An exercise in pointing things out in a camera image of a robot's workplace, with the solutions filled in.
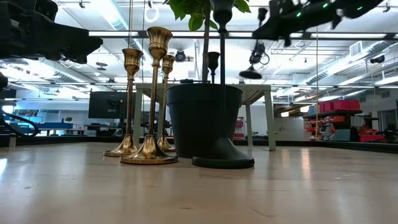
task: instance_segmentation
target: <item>plant stem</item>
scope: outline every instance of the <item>plant stem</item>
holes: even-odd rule
[[[209,32],[210,32],[210,1],[207,0],[205,3],[205,39],[203,43],[203,54],[202,54],[202,68],[201,68],[201,81],[207,83],[207,76],[209,74],[208,67],[208,56],[209,51]]]

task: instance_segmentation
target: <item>brass candlestick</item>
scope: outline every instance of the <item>brass candlestick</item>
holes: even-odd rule
[[[132,87],[134,75],[139,70],[139,63],[143,53],[136,49],[123,49],[124,54],[124,68],[128,73],[127,78],[127,124],[126,134],[123,142],[111,151],[105,151],[104,156],[123,157],[133,154],[138,151],[138,146],[134,143],[131,134],[131,115],[132,115]]]
[[[149,116],[149,133],[145,136],[145,140],[141,148],[134,154],[127,157],[121,157],[120,162],[127,164],[168,164],[177,162],[178,158],[165,154],[156,143],[154,136],[154,120],[155,120],[155,101],[156,101],[156,84],[157,74],[160,67],[160,60],[167,54],[167,44],[173,37],[168,29],[162,27],[151,27],[147,29],[149,37],[149,53],[154,58],[152,66],[154,68],[154,76],[152,77],[152,91],[150,93],[150,116]]]
[[[157,140],[157,144],[159,145],[160,149],[164,152],[175,152],[175,148],[172,147],[169,142],[167,141],[166,135],[164,133],[164,128],[165,128],[165,118],[166,118],[166,91],[167,91],[167,82],[169,80],[169,74],[173,70],[173,63],[175,61],[175,57],[173,55],[166,55],[163,58],[163,66],[162,70],[164,72],[164,93],[163,93],[163,108],[162,108],[162,119],[163,121],[163,126],[162,126],[162,135],[160,138]]]

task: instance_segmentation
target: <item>computer monitor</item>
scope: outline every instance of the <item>computer monitor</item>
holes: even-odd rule
[[[89,118],[119,119],[127,118],[126,92],[93,91],[90,93]],[[136,95],[132,95],[132,105],[135,105]]]

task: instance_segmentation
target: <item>green leaf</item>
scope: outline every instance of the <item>green leaf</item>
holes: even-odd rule
[[[183,2],[183,12],[188,15],[192,15],[198,9],[198,3],[196,1],[188,0]]]
[[[180,20],[183,20],[185,18],[186,14],[185,13],[181,13],[180,15]]]
[[[241,12],[251,12],[250,7],[245,0],[236,0],[234,5]]]
[[[211,20],[210,20],[210,27],[215,29],[215,30],[218,30],[217,24],[215,22],[211,21]]]
[[[191,18],[189,19],[189,30],[192,32],[200,29],[203,25],[203,20],[204,18],[202,16],[191,16]]]
[[[181,0],[169,0],[170,8],[174,12],[175,20],[183,16],[183,1]]]

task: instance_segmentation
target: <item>black plant pot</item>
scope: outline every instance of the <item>black plant pot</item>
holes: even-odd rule
[[[212,148],[219,138],[225,137],[221,125],[221,85],[184,84],[167,90],[167,106],[170,109],[174,144],[178,157],[214,158]],[[234,137],[236,119],[242,104],[242,91],[226,86],[225,131]]]

